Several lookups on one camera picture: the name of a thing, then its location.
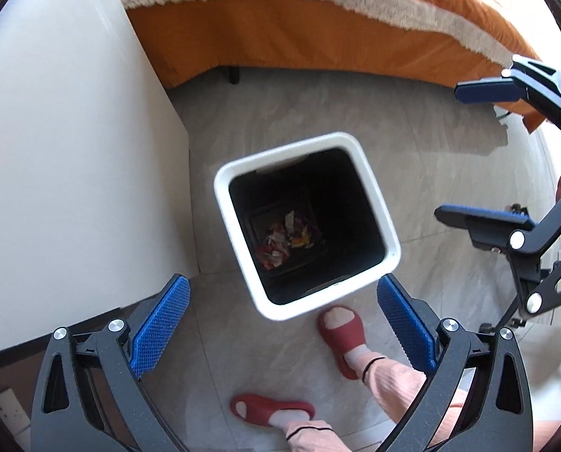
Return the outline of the red white snack wrapper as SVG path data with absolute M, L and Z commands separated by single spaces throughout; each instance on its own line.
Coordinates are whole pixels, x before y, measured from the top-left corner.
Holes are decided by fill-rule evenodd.
M 289 240 L 286 237 L 286 229 L 281 224 L 275 223 L 268 230 L 264 241 L 257 248 L 256 255 L 266 270 L 279 268 L 289 259 Z

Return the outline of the white square trash bin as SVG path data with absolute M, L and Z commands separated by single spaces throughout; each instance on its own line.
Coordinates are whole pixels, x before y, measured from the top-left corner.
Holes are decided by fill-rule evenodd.
M 214 180 L 227 235 L 264 317 L 288 321 L 392 272 L 401 245 L 355 137 L 332 133 L 230 161 Z M 256 251 L 286 229 L 289 259 L 266 270 Z

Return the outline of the pink pajama right leg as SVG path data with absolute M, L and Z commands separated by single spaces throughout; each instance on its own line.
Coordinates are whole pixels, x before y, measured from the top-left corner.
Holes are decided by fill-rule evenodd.
M 358 373 L 378 405 L 398 423 L 425 384 L 425 374 L 385 355 L 369 352 L 358 360 Z M 463 409 L 467 392 L 457 390 L 431 443 L 448 439 Z

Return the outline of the pink pajama leg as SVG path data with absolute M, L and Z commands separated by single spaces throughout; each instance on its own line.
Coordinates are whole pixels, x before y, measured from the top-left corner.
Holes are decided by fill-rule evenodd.
M 351 452 L 323 420 L 291 422 L 286 429 L 286 440 L 293 452 Z
M 385 355 L 369 352 L 358 360 L 358 373 L 378 405 L 398 423 L 425 384 L 425 374 Z M 457 390 L 431 443 L 448 439 L 463 409 L 467 392 Z

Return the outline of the left red slipper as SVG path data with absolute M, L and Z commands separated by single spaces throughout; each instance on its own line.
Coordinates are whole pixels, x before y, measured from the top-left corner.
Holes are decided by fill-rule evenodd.
M 256 394 L 235 396 L 230 402 L 231 412 L 244 422 L 266 428 L 285 428 L 293 421 L 314 419 L 315 408 L 303 401 L 277 401 Z

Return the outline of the white cabinet side panel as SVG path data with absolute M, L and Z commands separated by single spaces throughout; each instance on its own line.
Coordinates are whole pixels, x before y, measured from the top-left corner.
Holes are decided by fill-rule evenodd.
M 197 273 L 188 135 L 120 0 L 0 13 L 0 351 Z

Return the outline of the pink pajama left leg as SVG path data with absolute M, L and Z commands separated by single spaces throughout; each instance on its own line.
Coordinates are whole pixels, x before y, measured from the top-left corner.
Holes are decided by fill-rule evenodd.
M 351 452 L 323 420 L 291 422 L 286 429 L 286 440 L 293 452 Z

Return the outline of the white wall socket lower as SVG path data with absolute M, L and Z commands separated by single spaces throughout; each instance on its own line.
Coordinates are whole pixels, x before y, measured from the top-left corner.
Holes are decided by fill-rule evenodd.
M 13 436 L 30 426 L 30 418 L 14 391 L 10 388 L 0 392 L 0 419 Z

